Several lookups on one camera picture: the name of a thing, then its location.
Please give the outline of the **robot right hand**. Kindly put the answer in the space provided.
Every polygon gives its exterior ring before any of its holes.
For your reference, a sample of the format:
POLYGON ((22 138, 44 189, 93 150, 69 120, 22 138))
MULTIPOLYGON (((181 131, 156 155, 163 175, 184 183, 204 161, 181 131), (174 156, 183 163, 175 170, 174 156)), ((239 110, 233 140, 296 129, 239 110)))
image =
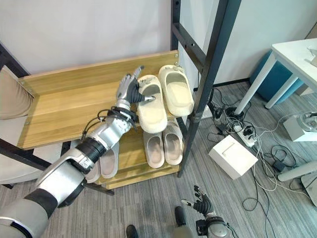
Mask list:
POLYGON ((198 198, 196 202, 192 202, 187 199, 181 199, 181 202, 203 214, 205 217, 208 214, 214 214, 215 210, 208 195, 197 185, 194 185, 194 191, 195 196, 198 198))

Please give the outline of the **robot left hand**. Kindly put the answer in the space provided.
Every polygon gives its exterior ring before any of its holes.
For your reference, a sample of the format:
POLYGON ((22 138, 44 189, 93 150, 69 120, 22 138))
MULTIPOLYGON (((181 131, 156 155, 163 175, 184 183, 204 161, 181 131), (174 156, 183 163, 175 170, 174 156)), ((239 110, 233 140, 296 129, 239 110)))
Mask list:
POLYGON ((151 102, 156 98, 155 96, 144 96, 139 92, 138 76, 141 74, 144 66, 139 66, 133 74, 126 74, 117 89, 116 93, 116 107, 130 110, 131 104, 139 102, 151 102))

